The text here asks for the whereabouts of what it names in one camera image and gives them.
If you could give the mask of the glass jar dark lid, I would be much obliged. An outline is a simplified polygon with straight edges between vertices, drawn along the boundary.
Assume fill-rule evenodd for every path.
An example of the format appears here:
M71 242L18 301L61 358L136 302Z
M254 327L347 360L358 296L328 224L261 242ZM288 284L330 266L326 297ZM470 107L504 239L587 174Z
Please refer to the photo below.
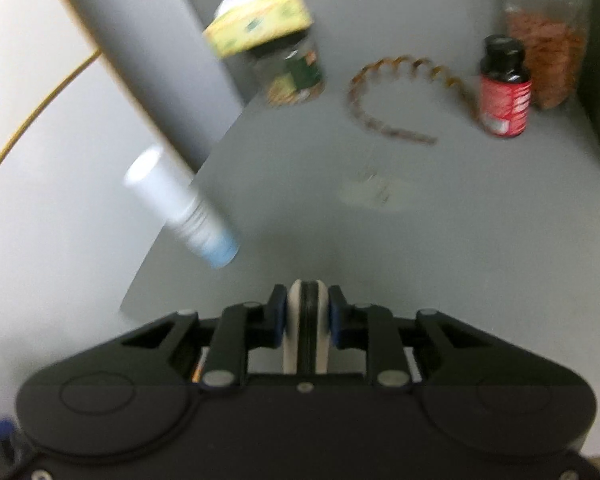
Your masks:
M324 90L325 76L309 29L260 44L247 54L268 105L299 104Z

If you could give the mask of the clear bag red snacks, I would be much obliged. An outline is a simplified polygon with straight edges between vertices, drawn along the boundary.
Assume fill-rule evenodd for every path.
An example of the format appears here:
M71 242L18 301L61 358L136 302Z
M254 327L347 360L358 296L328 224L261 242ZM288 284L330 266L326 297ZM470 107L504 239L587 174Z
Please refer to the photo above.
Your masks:
M503 0L509 36L524 44L532 100L560 107L576 92L588 45L591 0Z

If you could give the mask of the grey nightstand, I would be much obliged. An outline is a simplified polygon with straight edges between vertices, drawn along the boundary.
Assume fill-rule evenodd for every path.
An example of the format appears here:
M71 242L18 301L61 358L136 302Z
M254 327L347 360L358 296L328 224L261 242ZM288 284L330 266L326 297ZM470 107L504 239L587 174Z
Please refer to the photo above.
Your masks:
M210 15L221 0L189 0ZM137 323L261 300L320 280L356 304L436 309L582 374L595 390L585 452L600 454L600 144L578 103L536 112L521 136L465 117L418 145L362 128L346 93L364 65L430 58L477 82L498 0L308 0L326 72L315 100L252 99L197 180L240 251L210 269L168 233L126 292Z

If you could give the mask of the yellow tissue pack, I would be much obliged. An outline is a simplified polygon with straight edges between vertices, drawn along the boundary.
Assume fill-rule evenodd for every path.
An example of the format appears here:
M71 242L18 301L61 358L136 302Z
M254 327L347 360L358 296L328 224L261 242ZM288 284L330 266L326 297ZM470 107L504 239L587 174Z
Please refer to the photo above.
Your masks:
M218 58L228 58L313 23L306 0L222 0L204 39Z

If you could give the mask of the brown wavy headband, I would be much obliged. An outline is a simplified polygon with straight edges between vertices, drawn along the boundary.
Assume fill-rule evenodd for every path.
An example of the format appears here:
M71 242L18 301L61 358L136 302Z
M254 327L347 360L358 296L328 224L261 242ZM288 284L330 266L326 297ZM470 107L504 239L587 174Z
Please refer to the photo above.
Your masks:
M418 145L438 143L444 118L465 117L481 126L472 85L448 66L415 55L364 65L350 79L346 101L365 130Z

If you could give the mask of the beige manicure case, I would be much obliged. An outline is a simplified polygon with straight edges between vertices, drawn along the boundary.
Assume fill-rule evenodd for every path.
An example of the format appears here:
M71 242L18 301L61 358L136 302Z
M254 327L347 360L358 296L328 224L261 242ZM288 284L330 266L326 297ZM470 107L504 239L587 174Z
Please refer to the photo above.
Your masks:
M330 348L329 298L321 281L297 280L287 295L283 371L288 375L324 375Z

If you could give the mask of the white blue spray bottle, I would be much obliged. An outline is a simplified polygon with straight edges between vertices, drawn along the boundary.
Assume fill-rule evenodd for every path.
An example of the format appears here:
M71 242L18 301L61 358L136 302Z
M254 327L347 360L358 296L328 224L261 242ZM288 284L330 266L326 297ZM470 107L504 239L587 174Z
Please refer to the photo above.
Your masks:
M126 170L123 184L212 268L224 268L238 254L230 226L197 188L193 175L161 146L143 151Z

